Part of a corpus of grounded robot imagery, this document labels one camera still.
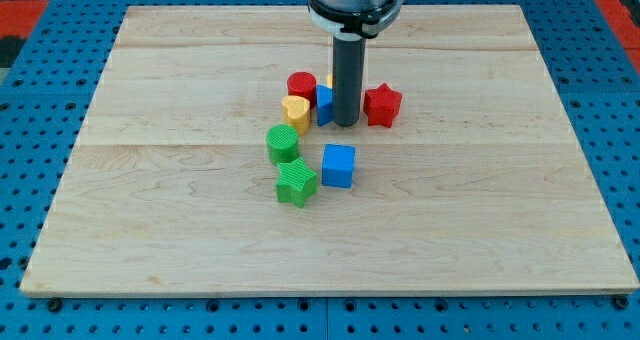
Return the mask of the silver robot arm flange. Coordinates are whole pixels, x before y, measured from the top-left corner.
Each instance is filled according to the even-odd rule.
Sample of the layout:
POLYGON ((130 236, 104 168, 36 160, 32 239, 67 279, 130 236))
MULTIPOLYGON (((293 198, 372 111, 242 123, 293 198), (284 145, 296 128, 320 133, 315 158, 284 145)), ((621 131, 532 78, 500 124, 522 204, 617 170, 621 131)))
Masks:
POLYGON ((373 39, 391 26, 406 0, 308 0, 316 26, 341 41, 373 39))

